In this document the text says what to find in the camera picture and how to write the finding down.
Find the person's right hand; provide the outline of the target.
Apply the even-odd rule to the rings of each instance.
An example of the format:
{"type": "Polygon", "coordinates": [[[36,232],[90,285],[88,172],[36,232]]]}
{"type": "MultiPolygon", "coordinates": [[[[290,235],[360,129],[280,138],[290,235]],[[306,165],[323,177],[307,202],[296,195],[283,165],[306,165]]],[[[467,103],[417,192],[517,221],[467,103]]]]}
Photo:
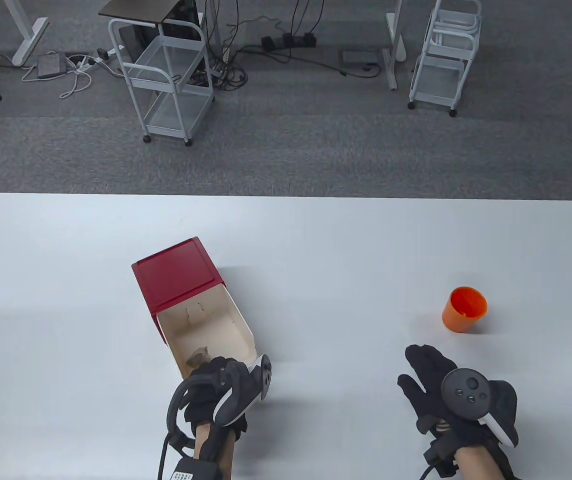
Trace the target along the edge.
{"type": "Polygon", "coordinates": [[[460,368],[431,345],[410,345],[405,358],[418,379],[402,374],[398,385],[416,412],[420,433],[435,436],[433,455],[448,458],[488,442],[518,445],[517,394],[509,382],[460,368]]]}

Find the person's left hand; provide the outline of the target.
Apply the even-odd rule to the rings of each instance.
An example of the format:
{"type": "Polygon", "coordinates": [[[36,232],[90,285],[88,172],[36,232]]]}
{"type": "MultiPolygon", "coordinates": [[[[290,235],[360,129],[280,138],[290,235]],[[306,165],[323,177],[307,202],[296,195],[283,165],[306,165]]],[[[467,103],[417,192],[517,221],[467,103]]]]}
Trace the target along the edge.
{"type": "MultiPolygon", "coordinates": [[[[235,359],[223,356],[212,358],[205,352],[195,353],[188,361],[188,366],[192,367],[190,376],[217,373],[233,361],[235,359]]],[[[214,409],[223,394],[209,385],[195,386],[188,393],[191,395],[191,400],[184,409],[184,420],[190,424],[192,433],[196,437],[195,452],[197,452],[208,437],[214,409]]]]}

